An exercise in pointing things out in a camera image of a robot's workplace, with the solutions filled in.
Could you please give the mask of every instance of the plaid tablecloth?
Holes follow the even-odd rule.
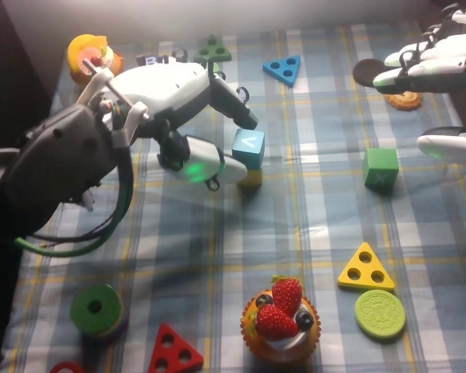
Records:
[[[358,25],[224,36],[232,61],[227,82],[250,92],[266,133],[264,183],[254,196],[235,185],[216,192],[185,185],[159,169],[153,141],[133,146],[131,208],[100,249],[71,260],[25,253],[3,344],[0,372],[48,372],[59,361],[85,362],[94,372],[146,372],[157,330],[167,322],[203,354],[205,372],[273,371],[244,346],[239,320],[247,301],[273,274],[303,279],[321,316],[322,335],[302,371],[466,372],[466,168],[423,155],[416,139],[431,127],[460,125],[446,96],[426,94],[411,113],[356,85],[352,67],[385,58],[419,39],[416,24]],[[193,56],[204,40],[115,46],[127,68],[139,54]],[[299,54],[293,89],[269,77],[262,63]],[[79,90],[64,67],[52,111]],[[237,127],[207,108],[183,127],[231,151]],[[363,151],[398,149],[392,196],[363,185]],[[74,235],[113,209],[117,178],[96,190],[96,210],[59,209],[44,231]],[[407,327],[379,344],[354,316],[360,292],[336,279],[362,242],[369,242],[396,283]],[[81,349],[69,319],[73,297],[90,284],[110,284],[129,312],[117,343]]]

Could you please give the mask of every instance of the robotic hand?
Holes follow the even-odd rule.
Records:
[[[458,4],[442,11],[442,21],[424,34],[425,41],[403,47],[384,60],[373,87],[383,94],[447,93],[466,89],[466,9]],[[433,128],[418,138],[426,155],[466,165],[466,131],[462,127]]]
[[[77,103],[28,131],[19,148],[0,148],[0,239],[47,256],[77,256],[100,247],[126,214],[133,194],[130,146],[137,138],[160,145],[162,168],[181,180],[204,182],[217,190],[233,183],[246,167],[214,144],[177,130],[207,105],[239,126],[254,129],[257,118],[224,79],[200,64],[173,61],[123,72],[114,78],[108,68],[88,61],[91,80]],[[92,209],[90,188],[117,168],[116,208],[99,227],[78,237],[35,234],[60,203]],[[68,252],[40,248],[23,237],[52,242],[93,241]]]

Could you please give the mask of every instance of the red triangle with holes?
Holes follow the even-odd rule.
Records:
[[[167,324],[158,328],[148,373],[184,373],[202,368],[203,357]]]

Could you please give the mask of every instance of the blueberry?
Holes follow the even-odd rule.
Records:
[[[260,307],[261,305],[272,305],[273,302],[273,297],[269,294],[261,294],[259,297],[256,299],[256,307]]]
[[[302,332],[309,330],[314,324],[314,319],[312,315],[307,311],[299,311],[295,316],[295,322],[297,323],[299,329]]]

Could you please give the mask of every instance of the blue cube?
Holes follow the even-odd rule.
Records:
[[[233,158],[247,169],[261,169],[264,158],[264,132],[238,129],[233,141]]]

